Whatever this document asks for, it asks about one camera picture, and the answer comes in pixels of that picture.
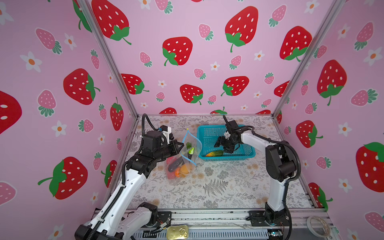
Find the teal plastic basket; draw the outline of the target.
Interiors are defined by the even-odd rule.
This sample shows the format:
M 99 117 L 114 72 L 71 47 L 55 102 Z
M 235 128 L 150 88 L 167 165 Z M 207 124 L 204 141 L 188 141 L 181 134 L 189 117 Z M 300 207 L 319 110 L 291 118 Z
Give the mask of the teal plastic basket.
M 203 161 L 243 161 L 255 157 L 253 147 L 241 144 L 239 139 L 234 142 L 226 138 L 225 125 L 199 126 L 197 137 L 202 143 L 200 158 Z

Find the red toy pepper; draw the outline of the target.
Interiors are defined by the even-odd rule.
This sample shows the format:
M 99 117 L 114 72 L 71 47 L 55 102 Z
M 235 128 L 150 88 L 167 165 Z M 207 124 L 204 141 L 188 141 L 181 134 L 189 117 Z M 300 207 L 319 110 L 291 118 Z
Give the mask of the red toy pepper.
M 172 158 L 168 158 L 166 160 L 166 174 L 167 174 L 167 178 L 169 180 L 172 180 L 172 179 L 175 179 L 175 174 L 174 174 L 174 167 L 173 167 L 173 162 L 175 161 L 176 159 L 174 157 Z

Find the clear zip top bag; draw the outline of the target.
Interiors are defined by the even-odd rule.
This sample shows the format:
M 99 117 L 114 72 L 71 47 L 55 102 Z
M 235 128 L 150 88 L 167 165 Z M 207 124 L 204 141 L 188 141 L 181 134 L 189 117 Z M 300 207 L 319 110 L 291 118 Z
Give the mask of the clear zip top bag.
M 201 141 L 187 129 L 182 143 L 184 147 L 180 153 L 166 160 L 165 172 L 168 180 L 182 180 L 193 174 L 197 168 L 203 148 Z

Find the long dark eggplant toy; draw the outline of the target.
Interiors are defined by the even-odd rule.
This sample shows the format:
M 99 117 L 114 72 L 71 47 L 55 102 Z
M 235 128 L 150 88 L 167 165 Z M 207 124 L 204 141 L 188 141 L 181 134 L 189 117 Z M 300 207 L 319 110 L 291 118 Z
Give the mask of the long dark eggplant toy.
M 184 164 L 185 164 L 185 161 L 184 161 L 183 157 L 180 157 L 180 158 L 174 160 L 172 163 L 170 163 L 170 164 L 168 165 L 168 171 L 169 171 L 170 173 L 172 173 L 172 172 L 174 172 L 177 168 L 181 167 L 181 166 L 184 165 Z

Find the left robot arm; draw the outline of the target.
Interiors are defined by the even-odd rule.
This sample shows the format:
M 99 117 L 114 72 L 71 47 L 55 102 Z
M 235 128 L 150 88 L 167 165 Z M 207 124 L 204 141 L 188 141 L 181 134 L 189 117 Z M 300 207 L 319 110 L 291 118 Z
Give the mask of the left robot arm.
M 122 218 L 157 163 L 178 155 L 184 143 L 172 140 L 159 148 L 148 148 L 144 142 L 142 140 L 139 150 L 124 163 L 121 182 L 101 211 L 87 226 L 78 227 L 76 240 L 130 240 L 142 226 L 156 222 L 157 207 L 149 203 L 143 203 L 127 218 Z

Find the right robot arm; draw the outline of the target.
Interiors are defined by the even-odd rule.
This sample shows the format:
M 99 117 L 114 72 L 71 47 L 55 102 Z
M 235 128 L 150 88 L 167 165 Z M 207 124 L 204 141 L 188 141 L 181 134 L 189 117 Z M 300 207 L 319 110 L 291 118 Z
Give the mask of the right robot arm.
M 286 141 L 274 141 L 256 133 L 226 132 L 218 137 L 214 147 L 223 147 L 224 152 L 232 154 L 235 147 L 247 144 L 265 152 L 266 169 L 271 177 L 269 199 L 265 204 L 264 221 L 276 225 L 290 218 L 287 207 L 289 183 L 300 177 L 300 159 L 293 147 Z

